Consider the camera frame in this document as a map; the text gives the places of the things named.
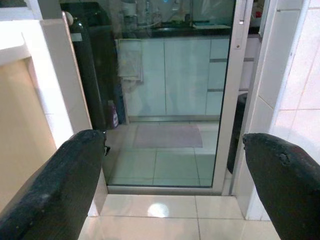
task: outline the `kitchen cabinet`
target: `kitchen cabinet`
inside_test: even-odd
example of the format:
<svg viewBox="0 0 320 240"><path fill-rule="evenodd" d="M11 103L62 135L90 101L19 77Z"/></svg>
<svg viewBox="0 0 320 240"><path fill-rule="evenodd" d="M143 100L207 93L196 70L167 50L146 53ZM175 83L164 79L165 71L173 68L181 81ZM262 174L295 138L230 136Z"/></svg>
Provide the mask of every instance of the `kitchen cabinet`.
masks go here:
<svg viewBox="0 0 320 240"><path fill-rule="evenodd" d="M166 115L205 115L210 39L164 41Z"/></svg>
<svg viewBox="0 0 320 240"><path fill-rule="evenodd" d="M144 39L142 48L142 82L123 81L129 116L166 115L165 52L162 38Z"/></svg>

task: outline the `black appliance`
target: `black appliance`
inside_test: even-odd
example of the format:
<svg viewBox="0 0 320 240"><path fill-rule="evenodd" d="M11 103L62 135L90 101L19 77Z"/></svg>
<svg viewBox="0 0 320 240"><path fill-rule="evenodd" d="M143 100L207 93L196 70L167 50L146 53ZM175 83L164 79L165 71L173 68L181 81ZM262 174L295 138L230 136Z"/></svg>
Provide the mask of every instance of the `black appliance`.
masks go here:
<svg viewBox="0 0 320 240"><path fill-rule="evenodd" d="M120 82L111 21L97 2L62 3L61 9L73 16L69 29L92 127L105 131L112 119L109 100L124 116L122 92L115 92Z"/></svg>

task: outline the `gray rug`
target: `gray rug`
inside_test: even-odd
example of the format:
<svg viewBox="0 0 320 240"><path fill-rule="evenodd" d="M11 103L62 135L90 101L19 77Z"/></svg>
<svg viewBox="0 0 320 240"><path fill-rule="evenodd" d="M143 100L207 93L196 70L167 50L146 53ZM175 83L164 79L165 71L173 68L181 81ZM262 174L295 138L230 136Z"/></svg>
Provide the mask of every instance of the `gray rug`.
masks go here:
<svg viewBox="0 0 320 240"><path fill-rule="evenodd" d="M202 139L195 125L139 125L133 147L202 148Z"/></svg>

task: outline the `tiled floor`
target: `tiled floor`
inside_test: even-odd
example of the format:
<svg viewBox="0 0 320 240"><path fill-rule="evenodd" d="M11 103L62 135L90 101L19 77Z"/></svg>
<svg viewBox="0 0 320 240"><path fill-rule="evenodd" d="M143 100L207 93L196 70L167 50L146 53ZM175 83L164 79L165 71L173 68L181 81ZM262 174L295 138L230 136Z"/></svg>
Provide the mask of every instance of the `tiled floor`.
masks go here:
<svg viewBox="0 0 320 240"><path fill-rule="evenodd" d="M202 147L134 148L137 128L144 124L196 125ZM112 168L108 174L104 173L109 185L211 186L219 122L145 122L120 127L126 128L122 131L123 143L119 149L111 147L104 163Z"/></svg>
<svg viewBox="0 0 320 240"><path fill-rule="evenodd" d="M269 221L244 220L232 196L112 195L79 240L279 240Z"/></svg>

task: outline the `black countertop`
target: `black countertop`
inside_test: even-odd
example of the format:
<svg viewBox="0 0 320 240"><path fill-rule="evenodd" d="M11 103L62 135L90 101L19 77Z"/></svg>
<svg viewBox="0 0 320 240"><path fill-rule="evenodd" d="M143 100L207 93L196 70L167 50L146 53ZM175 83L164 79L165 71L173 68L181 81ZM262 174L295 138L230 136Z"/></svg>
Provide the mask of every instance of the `black countertop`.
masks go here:
<svg viewBox="0 0 320 240"><path fill-rule="evenodd" d="M131 32L122 32L123 39L150 39L173 37L199 37L199 36L229 36L231 28L222 29L198 29L194 27L163 27L144 28ZM259 27L250 27L248 34L258 34Z"/></svg>

